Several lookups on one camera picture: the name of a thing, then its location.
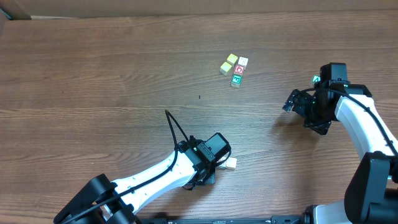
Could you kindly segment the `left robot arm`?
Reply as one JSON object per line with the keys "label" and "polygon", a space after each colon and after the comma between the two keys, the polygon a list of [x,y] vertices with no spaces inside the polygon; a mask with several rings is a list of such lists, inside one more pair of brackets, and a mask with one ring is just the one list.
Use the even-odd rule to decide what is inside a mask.
{"label": "left robot arm", "polygon": [[91,179],[55,216],[54,223],[136,223],[146,205],[169,190],[215,183],[215,169],[231,146],[221,133],[204,141],[191,136],[162,162],[130,177]]}

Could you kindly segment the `white block blue H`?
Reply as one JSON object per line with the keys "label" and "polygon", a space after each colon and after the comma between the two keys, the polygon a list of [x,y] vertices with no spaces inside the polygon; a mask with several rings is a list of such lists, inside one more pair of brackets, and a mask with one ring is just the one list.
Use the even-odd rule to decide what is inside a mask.
{"label": "white block blue H", "polygon": [[227,162],[225,161],[224,163],[220,164],[220,165],[218,166],[218,168],[220,168],[220,169],[226,169],[226,168],[227,168]]}

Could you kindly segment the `yellow plain wooden block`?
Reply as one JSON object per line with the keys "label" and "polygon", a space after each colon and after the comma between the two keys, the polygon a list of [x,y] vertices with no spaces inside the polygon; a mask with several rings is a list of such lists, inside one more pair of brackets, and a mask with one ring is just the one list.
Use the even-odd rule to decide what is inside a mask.
{"label": "yellow plain wooden block", "polygon": [[237,166],[237,158],[230,157],[225,162],[225,167],[227,169],[235,169]]}

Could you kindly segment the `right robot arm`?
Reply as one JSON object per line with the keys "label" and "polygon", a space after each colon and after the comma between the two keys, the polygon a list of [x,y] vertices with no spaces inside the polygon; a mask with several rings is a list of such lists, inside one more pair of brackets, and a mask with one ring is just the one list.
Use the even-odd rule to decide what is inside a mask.
{"label": "right robot arm", "polygon": [[365,85],[348,80],[345,63],[320,67],[313,88],[294,89],[283,105],[304,119],[304,127],[325,135],[332,122],[343,124],[357,150],[360,164],[344,199],[311,205],[286,223],[397,223],[397,139],[378,114]]}

